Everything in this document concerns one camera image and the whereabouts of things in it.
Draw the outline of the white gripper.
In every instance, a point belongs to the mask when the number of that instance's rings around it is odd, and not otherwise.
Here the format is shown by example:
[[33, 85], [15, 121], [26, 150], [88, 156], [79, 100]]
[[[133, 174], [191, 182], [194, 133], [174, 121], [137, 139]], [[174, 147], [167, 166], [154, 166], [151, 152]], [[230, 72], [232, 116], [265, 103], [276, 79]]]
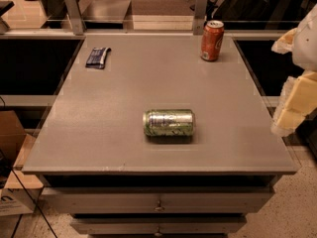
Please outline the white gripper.
[[317, 108], [317, 5], [297, 29], [275, 41], [271, 50], [282, 55], [292, 51], [293, 63], [307, 70], [298, 77], [287, 78], [273, 114], [271, 132], [287, 137]]

